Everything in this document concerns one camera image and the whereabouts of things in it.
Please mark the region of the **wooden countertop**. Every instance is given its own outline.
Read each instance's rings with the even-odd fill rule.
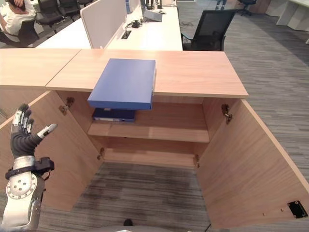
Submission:
[[[46,86],[92,91],[110,58],[155,59],[155,95],[245,98],[224,52],[81,50]]]
[[[43,88],[79,51],[0,49],[0,86]]]
[[[1,49],[0,87],[91,92],[110,58],[155,59],[155,95],[248,96],[224,52]]]

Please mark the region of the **wooden panel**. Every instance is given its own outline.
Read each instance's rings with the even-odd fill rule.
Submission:
[[[288,202],[309,212],[309,184],[245,100],[222,122],[200,159],[197,177],[214,228],[293,220]]]
[[[44,88],[79,51],[79,49],[1,49],[0,87]]]
[[[201,104],[153,103],[152,110],[137,111],[136,121],[94,122],[88,134],[208,143]]]
[[[74,92],[74,91],[57,91],[63,102],[67,101],[68,97],[75,99],[74,104],[70,107],[70,111],[75,117],[81,128],[87,132],[92,123],[92,114],[94,108],[88,104],[88,92]]]
[[[39,89],[0,88],[0,109],[9,118],[22,103],[28,104],[44,92],[45,90]]]
[[[198,155],[198,157],[200,158],[204,154],[207,147],[208,147],[208,144],[196,143],[194,145],[193,152],[194,152],[195,155]]]
[[[7,118],[5,118],[4,116],[2,116],[2,115],[0,114],[0,124],[2,124],[3,122],[5,122],[6,119],[7,119]]]
[[[155,59],[155,95],[248,96],[224,52],[82,50],[46,87],[91,92],[110,58]]]
[[[90,93],[75,91],[57,91],[57,93],[63,102],[66,102],[68,97],[73,97],[75,99],[74,104],[69,110],[84,132],[87,133],[92,123],[92,114],[94,111],[94,108],[90,107],[87,101]],[[92,136],[88,136],[88,138],[98,152],[100,152],[107,144],[105,138],[93,138]]]
[[[87,186],[100,166],[98,152],[68,111],[64,116],[58,107],[63,104],[55,92],[46,92],[33,101],[30,106],[35,119],[34,129],[39,131],[50,123],[58,128],[36,148],[36,157],[50,157],[55,162],[55,170],[46,181],[46,193],[43,203],[62,210],[71,210],[80,194]],[[4,176],[13,164],[10,151],[11,117],[0,126],[0,175]],[[7,181],[0,179],[0,188]]]
[[[193,144],[160,140],[110,138],[105,162],[194,168]]]
[[[204,98],[204,116],[210,139],[212,139],[222,121],[225,120],[221,109],[222,104],[228,104],[231,108],[235,101],[235,99]]]
[[[203,98],[155,95],[153,96],[153,102],[202,104]]]

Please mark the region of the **black office chair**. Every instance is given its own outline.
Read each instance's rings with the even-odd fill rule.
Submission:
[[[241,12],[241,16],[243,16],[243,14],[247,14],[247,15],[252,15],[252,13],[250,11],[248,11],[248,7],[250,5],[254,5],[256,4],[257,0],[238,0],[240,3],[244,4],[244,7],[239,10],[239,12]]]
[[[10,39],[7,39],[5,43],[7,45],[14,46],[14,47],[28,47],[30,44],[37,41],[39,39],[39,36],[34,29],[34,22],[35,22],[35,19],[29,20],[29,21],[23,21],[18,35],[9,34],[10,36],[17,38],[19,42],[14,42],[14,41],[11,41]]]
[[[237,10],[204,10],[199,20],[194,37],[182,32],[183,38],[190,43],[183,43],[183,50],[188,51],[223,51],[225,33]]]
[[[93,0],[79,0],[79,4],[80,5],[83,5],[84,7],[86,7],[87,6],[87,4],[90,4],[90,3],[92,3],[93,2]]]
[[[60,11],[64,17],[70,17],[74,21],[73,16],[79,15],[81,10],[77,0],[59,0]]]
[[[56,23],[60,23],[64,16],[58,8],[57,0],[38,0],[40,12],[37,12],[37,23],[48,25],[50,28]]]

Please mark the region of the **black lock plate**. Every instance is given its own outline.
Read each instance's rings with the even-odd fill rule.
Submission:
[[[308,214],[305,211],[303,205],[300,203],[300,201],[289,202],[288,207],[292,211],[292,214],[294,215],[295,218],[308,217]]]

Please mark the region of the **cabinet door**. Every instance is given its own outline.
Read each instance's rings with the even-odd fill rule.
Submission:
[[[309,213],[309,184],[245,100],[223,118],[199,161],[197,177],[214,228],[295,219],[287,203]]]
[[[29,103],[44,92],[42,89],[1,88],[0,110],[3,116],[9,118],[22,103]]]
[[[35,156],[50,157],[55,170],[45,182],[43,204],[56,209],[71,210],[87,184],[100,167],[99,155],[89,138],[76,122],[70,111],[64,116],[59,106],[64,102],[54,91],[48,91],[30,104],[37,132],[47,124],[57,123],[58,128],[36,148]],[[12,166],[10,150],[11,121],[0,126],[0,188],[7,181],[5,172]]]

